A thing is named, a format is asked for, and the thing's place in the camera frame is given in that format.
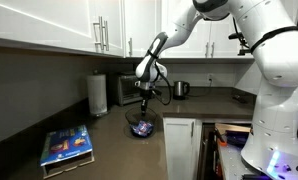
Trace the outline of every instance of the box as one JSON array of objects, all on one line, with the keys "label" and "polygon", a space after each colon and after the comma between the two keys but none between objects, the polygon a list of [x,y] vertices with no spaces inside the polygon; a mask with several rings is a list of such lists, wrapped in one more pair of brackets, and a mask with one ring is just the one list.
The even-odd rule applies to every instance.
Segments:
[{"label": "box", "polygon": [[85,125],[47,134],[40,159],[44,179],[93,161],[92,144]]}]

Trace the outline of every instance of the kitchen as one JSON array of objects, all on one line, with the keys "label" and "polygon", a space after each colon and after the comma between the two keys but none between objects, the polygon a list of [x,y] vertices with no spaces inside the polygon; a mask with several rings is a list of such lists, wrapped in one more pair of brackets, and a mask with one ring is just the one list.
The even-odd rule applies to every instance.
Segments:
[{"label": "kitchen", "polygon": [[[117,179],[132,179],[131,175],[133,173],[140,173],[138,172],[140,170],[133,170],[133,168],[139,166],[141,170],[146,169],[147,167],[143,167],[146,163],[149,165],[152,163],[150,167],[153,168],[153,170],[142,172],[144,173],[142,175],[145,176],[143,178],[167,179],[166,161],[163,159],[164,156],[162,155],[165,153],[163,132],[157,132],[157,134],[151,139],[149,138],[148,140],[143,141],[131,141],[129,140],[130,138],[128,139],[125,136],[119,136],[117,134],[110,133],[111,131],[114,131],[119,132],[121,135],[121,133],[123,133],[123,128],[127,123],[126,120],[123,119],[124,113],[132,107],[140,106],[139,104],[132,104],[123,108],[114,106],[111,109],[111,114],[96,121],[91,120],[90,117],[87,116],[88,106],[86,106],[86,103],[83,101],[87,97],[85,82],[86,76],[90,75],[95,69],[104,73],[133,70],[134,64],[137,65],[141,61],[141,57],[145,55],[148,46],[156,34],[165,28],[163,25],[166,24],[166,21],[168,21],[166,18],[169,17],[169,14],[163,14],[168,12],[164,9],[172,9],[173,5],[177,3],[177,1],[172,1],[170,4],[164,4],[171,1],[138,2],[129,0],[119,2],[120,3],[117,3],[116,1],[107,2],[100,0],[87,0],[84,1],[84,3],[79,4],[75,2],[72,2],[72,4],[65,3],[68,4],[68,9],[63,9],[67,12],[59,12],[57,8],[54,10],[49,9],[47,2],[46,4],[42,4],[44,6],[40,6],[41,4],[38,4],[38,6],[37,4],[34,4],[38,2],[33,1],[27,3],[28,7],[20,6],[21,10],[19,10],[19,5],[23,5],[21,3],[8,4],[10,2],[6,2],[4,4],[3,2],[0,2],[0,14],[3,13],[3,15],[0,15],[0,32],[6,32],[6,30],[10,31],[10,29],[14,30],[14,35],[12,35],[12,33],[0,33],[0,38],[13,40],[11,42],[0,41],[0,43],[3,43],[0,44],[0,46],[4,46],[0,47],[0,147],[2,148],[4,142],[6,142],[5,144],[7,144],[7,147],[10,146],[19,150],[19,152],[29,152],[30,150],[28,149],[30,149],[30,147],[27,147],[26,149],[24,147],[18,147],[15,144],[10,145],[10,141],[8,141],[8,138],[19,132],[23,132],[23,130],[28,127],[33,127],[31,130],[28,130],[29,135],[26,133],[24,133],[25,135],[21,135],[20,133],[16,136],[18,138],[20,137],[22,141],[27,142],[24,144],[26,146],[31,143],[34,144],[34,152],[31,153],[31,155],[34,157],[31,159],[30,157],[26,157],[30,160],[25,161],[27,162],[25,165],[21,166],[18,162],[18,166],[13,167],[11,165],[3,165],[0,162],[0,166],[7,166],[6,172],[10,172],[11,174],[7,175],[8,173],[4,174],[3,172],[0,172],[0,177],[5,176],[3,178],[6,179],[41,179],[42,172],[38,166],[38,161],[35,160],[40,158],[41,154],[39,153],[41,152],[43,142],[35,142],[36,139],[33,137],[31,139],[28,136],[34,136],[32,133],[34,133],[36,130],[38,131],[37,134],[39,134],[37,137],[40,138],[38,139],[40,141],[44,141],[44,134],[46,132],[79,124],[79,120],[81,120],[86,124],[90,124],[91,129],[97,129],[90,130],[91,132],[95,133],[95,140],[93,144],[95,148],[96,160],[94,163],[88,166],[81,167],[81,169],[78,168],[74,171],[55,176],[54,179],[77,179],[76,176],[73,176],[75,173],[77,173],[80,178],[85,177],[85,179],[93,179],[97,177],[97,174],[100,174],[99,179],[112,179],[113,177],[110,175],[116,175]],[[105,18],[109,18],[106,20],[108,21],[109,27],[109,41],[111,42],[111,40],[113,40],[109,44],[109,51],[101,50],[101,47],[98,45],[95,46],[94,44],[90,43],[95,41],[98,42],[100,40],[95,40],[96,37],[94,37],[99,37],[99,32],[94,34],[94,31],[92,31],[94,27],[95,30],[98,30],[98,25],[90,26],[91,23],[99,22],[100,14],[103,14],[101,15],[103,20],[105,20]],[[68,18],[68,16],[75,17],[78,20],[73,21],[72,19],[74,18]],[[75,24],[77,21],[81,23],[79,26],[76,26]],[[173,80],[183,80],[190,82],[192,86],[208,87],[207,75],[213,74],[212,87],[215,88],[213,91],[218,93],[203,97],[201,101],[205,102],[206,104],[200,104],[199,98],[197,100],[198,102],[191,102],[193,107],[204,107],[198,108],[195,111],[192,110],[191,112],[190,109],[194,108],[190,106],[190,102],[188,101],[173,101],[175,104],[166,107],[158,105],[157,102],[149,102],[152,104],[151,106],[149,104],[149,107],[155,107],[154,110],[157,111],[157,113],[160,113],[161,118],[163,117],[163,112],[181,112],[181,108],[183,107],[185,107],[186,111],[189,113],[232,113],[242,115],[253,114],[252,105],[245,107],[231,99],[231,88],[235,87],[252,94],[257,94],[261,80],[259,69],[255,65],[254,60],[250,55],[246,55],[242,58],[237,56],[237,53],[240,49],[239,43],[237,41],[228,41],[228,35],[234,32],[231,19],[226,19],[224,22],[216,22],[215,24],[211,24],[210,22],[208,23],[209,24],[207,25],[198,25],[197,31],[193,31],[191,36],[192,38],[189,39],[188,42],[183,46],[172,48],[169,51],[166,50],[165,54],[162,55],[160,62],[162,64],[166,64],[169,71],[168,79],[171,81],[171,84],[173,84]],[[201,32],[204,31],[204,28],[209,28],[210,31],[212,26],[216,28],[216,31],[219,31],[217,32],[219,35],[216,33],[208,33],[207,39],[201,41],[196,40],[198,37],[204,38],[204,36],[201,35]],[[84,36],[88,33],[90,33],[89,39]],[[43,41],[46,39],[57,39],[56,37],[59,37],[60,40]],[[81,41],[79,41],[79,43],[81,44],[77,44],[76,39],[80,39]],[[34,45],[22,42],[19,43],[18,41],[30,42],[34,43]],[[228,49],[228,47],[231,47],[231,49],[229,48],[231,51],[227,52],[222,49],[219,50],[219,54],[217,54],[217,48],[212,51],[211,45],[218,47],[218,44],[222,45],[222,43],[224,44],[222,48]],[[81,101],[83,101],[82,106],[85,108],[81,108],[79,106],[78,110],[73,112],[69,110],[69,112],[65,112],[63,115],[58,115],[60,117],[55,116],[57,117],[55,118],[53,116],[58,112]],[[117,121],[117,124],[112,127],[110,124],[108,124],[108,122],[114,121],[115,119],[112,120],[111,118],[115,117],[114,115],[116,114],[119,114],[117,117],[121,118],[121,121]],[[49,120],[47,121],[49,121],[49,124],[47,127],[44,125],[36,126],[45,127],[45,129],[35,129],[35,124],[39,124],[40,121],[48,118]],[[97,139],[97,136],[106,136],[107,138],[103,138],[102,140]],[[124,143],[129,143],[131,145],[123,148],[122,144]],[[155,144],[155,147],[151,147],[152,149],[139,147],[139,144],[146,143]],[[115,156],[119,155],[117,149],[121,149],[121,151],[124,152],[122,153],[123,158],[125,158],[125,161],[127,162],[121,162],[121,159],[119,159],[120,157],[115,156],[109,160],[102,160],[102,157],[99,155],[98,162],[108,163],[107,166],[104,166],[108,169],[101,169],[99,166],[102,165],[97,163],[97,148],[99,149],[98,154],[106,153],[106,151],[108,151],[108,154],[116,154]],[[137,161],[137,158],[128,159],[126,157],[132,157],[132,154],[141,152],[144,152],[144,154],[150,154],[152,151],[155,152],[155,154],[161,154],[160,157],[162,157],[162,159],[160,159],[160,161],[153,159],[152,162],[146,159],[148,162],[145,161],[141,163],[141,161]],[[19,157],[13,157],[11,154],[10,156],[2,154],[2,156],[5,156],[6,162],[9,162],[10,159],[13,160],[13,158],[16,161],[21,162],[21,159],[24,158],[22,157],[19,159]],[[126,167],[128,160],[132,161],[131,165],[133,166],[130,165],[130,167]],[[110,169],[109,167],[111,164],[117,164],[117,167]],[[159,177],[160,174],[157,173],[156,175],[158,177],[151,177],[152,175],[155,175],[155,172],[161,172],[161,174],[164,176],[161,175],[161,177]]]}]

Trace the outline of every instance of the gray countertop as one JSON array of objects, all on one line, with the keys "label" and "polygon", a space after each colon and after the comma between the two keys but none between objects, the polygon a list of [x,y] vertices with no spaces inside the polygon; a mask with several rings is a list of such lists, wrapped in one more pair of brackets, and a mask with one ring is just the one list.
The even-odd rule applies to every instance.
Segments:
[{"label": "gray countertop", "polygon": [[168,106],[155,99],[149,101],[148,107],[159,116],[155,133],[146,139],[131,136],[125,119],[125,113],[140,107],[140,103],[123,107],[114,105],[108,115],[94,118],[89,115],[87,101],[82,101],[0,143],[0,179],[42,179],[39,160],[45,134],[86,124],[95,162],[50,179],[166,180],[163,117],[197,118],[207,123],[250,122],[252,118],[252,96],[245,96],[248,103],[240,104],[231,98],[232,88],[197,88],[192,90],[192,94],[203,96],[189,97],[183,101],[172,100]]}]

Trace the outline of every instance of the lower cabinet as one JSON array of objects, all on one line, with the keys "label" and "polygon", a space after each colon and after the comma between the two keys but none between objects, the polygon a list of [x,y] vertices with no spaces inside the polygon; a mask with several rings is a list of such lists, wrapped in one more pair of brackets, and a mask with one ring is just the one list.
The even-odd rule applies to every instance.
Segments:
[{"label": "lower cabinet", "polygon": [[202,121],[163,118],[169,180],[196,180]]}]

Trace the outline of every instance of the paper towel roll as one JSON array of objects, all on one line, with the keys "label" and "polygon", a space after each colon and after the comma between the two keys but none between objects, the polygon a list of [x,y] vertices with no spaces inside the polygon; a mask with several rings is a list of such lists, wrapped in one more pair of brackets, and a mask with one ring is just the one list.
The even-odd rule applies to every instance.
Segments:
[{"label": "paper towel roll", "polygon": [[92,115],[107,113],[106,75],[87,77],[89,108]]}]

